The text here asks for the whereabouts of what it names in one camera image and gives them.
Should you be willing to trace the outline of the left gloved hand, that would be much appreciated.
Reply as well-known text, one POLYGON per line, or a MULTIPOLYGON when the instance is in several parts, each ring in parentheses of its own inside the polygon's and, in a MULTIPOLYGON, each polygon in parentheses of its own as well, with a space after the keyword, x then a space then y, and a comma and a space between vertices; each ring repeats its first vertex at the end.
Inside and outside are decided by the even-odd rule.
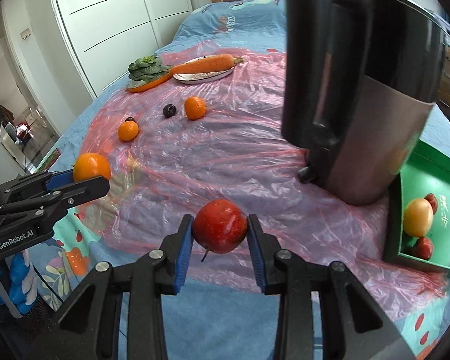
MULTIPOLYGON (((16 253, 9 267, 8 296, 21 315, 28 314, 37 298, 37 278, 27 250, 16 253)), ((5 301, 0 295, 0 306, 5 301)))

